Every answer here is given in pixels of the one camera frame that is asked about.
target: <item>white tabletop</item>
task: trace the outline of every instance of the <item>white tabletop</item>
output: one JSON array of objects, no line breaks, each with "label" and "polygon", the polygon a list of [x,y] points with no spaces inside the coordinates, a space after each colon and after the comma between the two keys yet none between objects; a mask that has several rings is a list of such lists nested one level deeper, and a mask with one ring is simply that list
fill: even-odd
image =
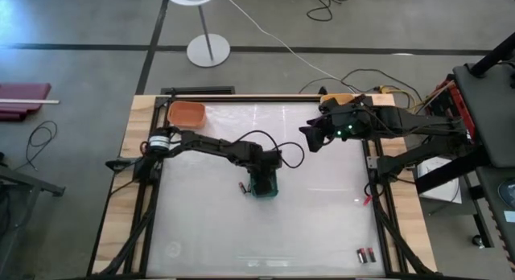
[{"label": "white tabletop", "polygon": [[[310,153],[298,130],[319,116],[316,103],[207,103],[199,134],[229,141],[264,130],[277,143],[301,144],[298,169],[277,171],[279,193],[244,195],[245,168],[195,151],[167,159],[159,188],[148,277],[383,275],[360,141],[335,140]],[[245,140],[273,147],[262,134]],[[284,159],[300,160],[296,146]],[[377,262],[360,264],[356,250],[373,247]]]}]

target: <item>battery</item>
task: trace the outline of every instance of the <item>battery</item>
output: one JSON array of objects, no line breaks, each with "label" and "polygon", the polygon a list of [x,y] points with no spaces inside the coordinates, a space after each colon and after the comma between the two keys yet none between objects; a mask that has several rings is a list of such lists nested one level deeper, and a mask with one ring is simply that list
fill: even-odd
[{"label": "battery", "polygon": [[358,249],[356,252],[357,252],[357,258],[360,260],[360,263],[361,264],[365,263],[363,261],[363,255],[361,255],[361,249]]},{"label": "battery", "polygon": [[376,255],[373,254],[372,248],[368,248],[368,251],[369,251],[370,261],[372,263],[375,263],[376,262]]},{"label": "battery", "polygon": [[361,253],[361,256],[363,256],[363,262],[368,263],[369,261],[367,260],[367,254],[365,253],[365,249],[361,248],[360,253]]}]

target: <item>red object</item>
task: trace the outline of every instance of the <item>red object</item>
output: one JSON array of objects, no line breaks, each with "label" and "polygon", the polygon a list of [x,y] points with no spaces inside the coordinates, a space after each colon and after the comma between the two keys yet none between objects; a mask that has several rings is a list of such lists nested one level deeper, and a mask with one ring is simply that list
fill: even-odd
[{"label": "red object", "polygon": [[240,182],[240,183],[238,184],[238,186],[240,186],[241,192],[243,192],[243,193],[247,193],[247,190],[246,190],[246,189],[245,189],[245,187],[243,186],[243,183],[242,183],[242,182]]},{"label": "red object", "polygon": [[361,253],[361,256],[363,256],[363,262],[368,263],[369,261],[367,260],[367,254],[365,253],[365,249],[360,248],[360,253]]},{"label": "red object", "polygon": [[372,248],[368,248],[368,250],[369,250],[370,261],[372,263],[375,263],[376,262],[376,255],[374,255],[373,249]]},{"label": "red object", "polygon": [[[0,84],[1,99],[46,99],[50,84]],[[35,113],[42,104],[0,103],[0,121],[23,121],[30,113]]]},{"label": "red object", "polygon": [[[445,80],[442,84],[440,84],[440,85],[438,85],[438,87],[436,87],[436,90],[443,88],[448,83],[451,83],[451,81]],[[472,120],[472,117],[471,117],[470,113],[468,112],[467,106],[465,105],[465,101],[464,101],[463,97],[461,96],[461,92],[459,91],[458,86],[456,86],[455,82],[452,82],[452,85],[446,91],[449,91],[452,103],[458,110],[458,114],[454,114],[452,111],[450,111],[448,109],[447,116],[449,116],[449,117],[461,116],[463,118],[463,123],[465,124],[465,127],[467,127],[468,133],[470,134],[472,140],[475,140],[476,139],[476,125],[474,124],[474,121]]]},{"label": "red object", "polygon": [[367,196],[367,198],[365,199],[365,201],[363,202],[363,205],[366,206],[367,204],[369,204],[370,200],[372,199],[372,196]]}]

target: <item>red pad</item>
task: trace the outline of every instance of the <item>red pad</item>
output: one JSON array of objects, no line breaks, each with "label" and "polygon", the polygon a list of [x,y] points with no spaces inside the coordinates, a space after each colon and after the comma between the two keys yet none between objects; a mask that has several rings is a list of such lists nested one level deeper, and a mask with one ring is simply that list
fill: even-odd
[{"label": "red pad", "polygon": [[[2,99],[46,99],[50,84],[0,84]],[[35,113],[41,104],[0,103],[0,121],[22,121],[29,113]]]}]

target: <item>lamp base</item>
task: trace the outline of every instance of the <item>lamp base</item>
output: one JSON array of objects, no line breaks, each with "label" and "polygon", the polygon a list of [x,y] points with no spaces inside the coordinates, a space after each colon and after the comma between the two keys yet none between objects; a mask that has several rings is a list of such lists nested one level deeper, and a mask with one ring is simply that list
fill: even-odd
[{"label": "lamp base", "polygon": [[209,34],[212,49],[212,60],[209,56],[205,35],[194,38],[187,46],[187,58],[195,65],[203,68],[215,67],[225,62],[231,52],[229,42],[221,35]]}]

